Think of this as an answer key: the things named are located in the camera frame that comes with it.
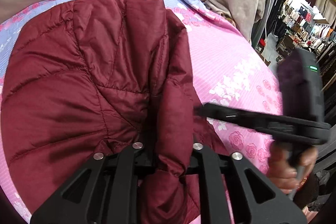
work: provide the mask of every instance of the floor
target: floor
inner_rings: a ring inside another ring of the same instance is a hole
[[[276,51],[277,41],[278,39],[272,33],[269,34],[267,38],[267,46],[261,54],[266,60],[271,61],[268,68],[274,75],[277,73],[277,57],[279,56]]]

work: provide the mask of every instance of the bracelet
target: bracelet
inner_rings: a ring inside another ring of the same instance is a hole
[[[308,179],[308,177],[303,178],[303,180],[300,182],[299,187],[297,188],[298,190],[300,190],[303,187],[303,185],[306,183],[307,179]]]

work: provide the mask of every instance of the floral bedsheet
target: floral bedsheet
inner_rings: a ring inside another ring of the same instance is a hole
[[[0,94],[8,60],[23,25],[51,7],[70,0],[35,3],[0,24]],[[199,0],[164,0],[184,23],[189,36],[194,87],[202,102],[272,114],[282,113],[277,79],[242,37],[222,17]],[[209,119],[229,153],[239,151],[265,173],[270,136],[247,128]],[[20,215],[29,223],[31,214],[11,180],[0,138],[0,186]],[[200,217],[193,223],[200,223]]]

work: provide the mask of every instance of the white cord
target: white cord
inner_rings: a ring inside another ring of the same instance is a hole
[[[269,10],[271,9],[271,2],[272,0],[269,0],[269,5],[268,5],[268,11],[267,13],[269,12]],[[265,60],[266,60],[266,48],[267,48],[267,20],[266,20],[266,23],[265,23],[265,55],[264,55],[264,63],[265,63]]]

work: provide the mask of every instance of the metal bolt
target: metal bolt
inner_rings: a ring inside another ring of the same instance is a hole
[[[97,152],[97,153],[95,153],[95,154],[93,155],[93,158],[94,158],[95,160],[101,160],[102,158],[104,158],[104,154],[101,153],[101,152]]]
[[[234,152],[231,157],[234,159],[234,160],[241,160],[243,158],[243,155],[239,152]]]
[[[203,145],[201,143],[194,143],[193,144],[193,148],[195,150],[202,150],[203,149]]]
[[[140,142],[136,142],[134,144],[132,144],[134,149],[141,149],[143,147],[143,144]]]

